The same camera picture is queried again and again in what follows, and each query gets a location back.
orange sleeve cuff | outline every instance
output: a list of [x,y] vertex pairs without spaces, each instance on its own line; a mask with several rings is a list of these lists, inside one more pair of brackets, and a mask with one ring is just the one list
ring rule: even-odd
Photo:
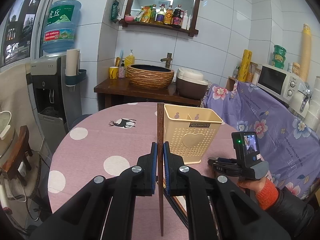
[[279,192],[269,179],[266,180],[263,189],[256,195],[259,205],[263,210],[267,210],[276,203],[278,197]]

yellow mug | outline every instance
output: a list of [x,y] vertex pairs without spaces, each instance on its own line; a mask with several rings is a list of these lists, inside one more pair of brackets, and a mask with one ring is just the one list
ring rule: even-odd
[[119,68],[118,67],[109,67],[109,78],[116,79],[118,78]]

microwave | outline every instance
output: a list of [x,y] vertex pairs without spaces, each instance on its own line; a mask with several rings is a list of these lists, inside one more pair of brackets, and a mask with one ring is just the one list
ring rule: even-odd
[[257,86],[289,104],[302,82],[296,74],[270,65],[262,65]]

blue plastic water bottle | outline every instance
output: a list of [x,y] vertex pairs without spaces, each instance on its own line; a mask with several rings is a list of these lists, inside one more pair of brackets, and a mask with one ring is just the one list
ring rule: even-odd
[[45,52],[55,53],[73,48],[80,8],[81,3],[77,0],[60,0],[50,6],[42,44]]

heart shape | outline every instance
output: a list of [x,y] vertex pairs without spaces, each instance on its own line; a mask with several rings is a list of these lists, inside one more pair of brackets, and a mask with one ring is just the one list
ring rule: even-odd
[[182,138],[182,143],[187,148],[192,148],[197,145],[199,142],[203,141],[204,134],[202,133],[186,133]]

